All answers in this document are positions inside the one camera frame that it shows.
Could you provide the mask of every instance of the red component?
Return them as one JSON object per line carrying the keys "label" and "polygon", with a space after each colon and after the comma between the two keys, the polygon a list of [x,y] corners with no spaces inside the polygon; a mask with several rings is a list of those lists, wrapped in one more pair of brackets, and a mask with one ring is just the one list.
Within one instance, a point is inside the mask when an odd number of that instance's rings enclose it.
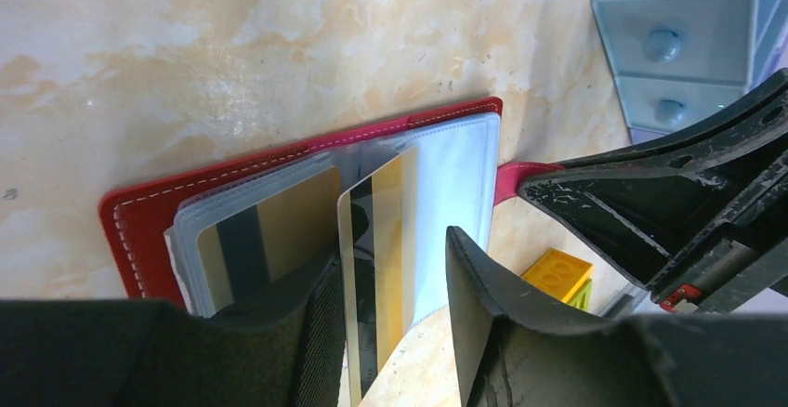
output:
{"label": "red component", "polygon": [[687,300],[690,303],[698,304],[703,297],[703,291],[696,286],[688,283],[682,283],[671,295],[669,295],[660,304],[660,308],[668,312],[676,312],[676,305],[682,300]]}
{"label": "red component", "polygon": [[507,163],[498,167],[498,176],[495,179],[495,200],[493,203],[498,205],[508,199],[517,196],[519,184],[526,177],[541,175],[543,173],[557,172],[563,170],[560,164],[541,164],[541,163]]}

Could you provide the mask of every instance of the yellow lego brick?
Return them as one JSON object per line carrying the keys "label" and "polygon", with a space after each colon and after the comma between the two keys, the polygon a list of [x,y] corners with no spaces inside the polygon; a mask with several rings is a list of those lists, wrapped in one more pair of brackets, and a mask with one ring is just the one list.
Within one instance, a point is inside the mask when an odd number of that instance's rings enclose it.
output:
{"label": "yellow lego brick", "polygon": [[592,270],[591,263],[551,248],[522,274],[522,279],[567,303],[588,280]]}
{"label": "yellow lego brick", "polygon": [[571,298],[567,305],[582,309],[583,311],[588,311],[588,303],[591,300],[591,282],[593,282],[593,280],[586,280],[583,286],[580,287],[580,291]]}

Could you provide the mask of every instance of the drawer knob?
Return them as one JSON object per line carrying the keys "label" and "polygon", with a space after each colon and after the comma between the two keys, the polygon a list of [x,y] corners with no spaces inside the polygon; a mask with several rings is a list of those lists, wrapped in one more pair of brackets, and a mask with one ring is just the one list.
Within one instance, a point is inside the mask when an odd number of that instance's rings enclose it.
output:
{"label": "drawer knob", "polygon": [[684,121],[687,116],[687,107],[675,100],[663,99],[657,104],[654,119],[662,125],[676,126]]}
{"label": "drawer knob", "polygon": [[654,63],[667,63],[681,51],[681,37],[673,31],[653,31],[643,44],[643,55]]}

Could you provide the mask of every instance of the black magnetic stripe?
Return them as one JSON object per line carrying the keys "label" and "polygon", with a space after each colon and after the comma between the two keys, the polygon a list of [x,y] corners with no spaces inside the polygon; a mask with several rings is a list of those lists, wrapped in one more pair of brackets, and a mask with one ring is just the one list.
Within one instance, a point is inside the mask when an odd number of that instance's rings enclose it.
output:
{"label": "black magnetic stripe", "polygon": [[[366,178],[350,190],[350,204],[362,198],[372,197],[372,177]],[[357,242],[364,232],[371,229],[372,205],[368,204],[366,220],[358,219],[359,210],[352,211],[353,239]],[[374,244],[367,247],[374,251]],[[374,258],[354,251],[356,282],[356,322],[359,325],[359,364],[361,373],[361,395],[364,396],[377,377],[377,325],[374,307]]]}
{"label": "black magnetic stripe", "polygon": [[252,206],[217,224],[232,298],[243,300],[270,283],[257,207]]}

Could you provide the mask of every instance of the red leather cover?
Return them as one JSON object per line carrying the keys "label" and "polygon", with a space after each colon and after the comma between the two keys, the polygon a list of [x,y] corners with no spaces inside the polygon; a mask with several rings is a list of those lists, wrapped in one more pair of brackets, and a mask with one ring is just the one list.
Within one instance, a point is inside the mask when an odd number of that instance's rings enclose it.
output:
{"label": "red leather cover", "polygon": [[450,105],[298,141],[172,177],[113,190],[99,203],[98,215],[125,289],[132,298],[161,297],[185,308],[170,267],[169,254],[164,244],[164,231],[172,226],[178,205],[192,196],[307,154],[471,114],[501,114],[502,109],[503,102],[499,98],[484,98]]}
{"label": "red leather cover", "polygon": [[498,167],[495,178],[495,197],[492,203],[498,205],[517,196],[519,183],[526,177],[541,175],[547,172],[563,170],[559,164],[542,163],[506,163]]}

